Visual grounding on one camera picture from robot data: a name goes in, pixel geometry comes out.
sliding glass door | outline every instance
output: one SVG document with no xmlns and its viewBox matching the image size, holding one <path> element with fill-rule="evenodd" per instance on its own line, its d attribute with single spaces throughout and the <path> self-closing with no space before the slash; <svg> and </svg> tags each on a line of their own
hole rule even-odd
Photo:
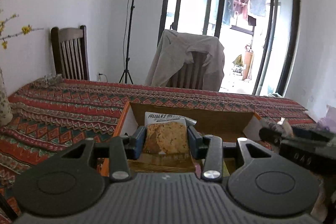
<svg viewBox="0 0 336 224">
<path fill-rule="evenodd" d="M 221 92 L 283 94 L 297 36 L 300 0 L 163 0 L 164 29 L 218 37 L 226 63 Z"/>
</svg>

circular cover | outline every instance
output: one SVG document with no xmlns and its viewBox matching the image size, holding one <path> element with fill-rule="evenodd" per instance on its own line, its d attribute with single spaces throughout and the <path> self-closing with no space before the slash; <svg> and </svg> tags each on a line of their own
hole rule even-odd
<svg viewBox="0 0 336 224">
<path fill-rule="evenodd" d="M 93 168 L 78 161 L 40 164 L 16 178 L 13 190 L 19 206 L 35 215 L 60 217 L 92 206 L 105 183 Z"/>
<path fill-rule="evenodd" d="M 252 160 L 232 174 L 227 186 L 243 207 L 272 217 L 310 210 L 319 192 L 316 179 L 307 170 L 283 158 Z"/>
</svg>

table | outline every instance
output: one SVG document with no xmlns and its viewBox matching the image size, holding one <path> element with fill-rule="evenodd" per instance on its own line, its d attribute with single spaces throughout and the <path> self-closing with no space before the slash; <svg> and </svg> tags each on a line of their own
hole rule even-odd
<svg viewBox="0 0 336 224">
<path fill-rule="evenodd" d="M 41 87 L 36 82 L 9 97 L 11 123 L 0 128 L 0 193 L 18 212 L 11 186 L 15 176 L 85 138 L 112 137 L 127 101 L 217 111 L 257 112 L 301 128 L 315 126 L 305 108 L 285 98 L 66 80 Z M 0 224 L 8 221 L 0 216 Z"/>
</svg>

chair back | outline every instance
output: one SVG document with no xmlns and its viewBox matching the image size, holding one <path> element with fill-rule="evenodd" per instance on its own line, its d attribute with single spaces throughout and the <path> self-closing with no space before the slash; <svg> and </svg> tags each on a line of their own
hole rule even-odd
<svg viewBox="0 0 336 224">
<path fill-rule="evenodd" d="M 86 26 L 51 29 L 51 44 L 56 74 L 63 78 L 89 80 Z"/>
<path fill-rule="evenodd" d="M 201 90 L 206 67 L 203 67 L 207 53 L 192 52 L 194 63 L 186 64 L 167 82 L 167 87 Z"/>
</svg>

vase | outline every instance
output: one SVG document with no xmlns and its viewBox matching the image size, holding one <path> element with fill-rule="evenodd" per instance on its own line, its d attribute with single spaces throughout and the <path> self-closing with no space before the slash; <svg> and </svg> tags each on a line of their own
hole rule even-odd
<svg viewBox="0 0 336 224">
<path fill-rule="evenodd" d="M 2 77 L 2 70 L 0 68 L 0 126 L 9 124 L 12 118 L 13 114 L 7 98 L 5 83 Z"/>
</svg>

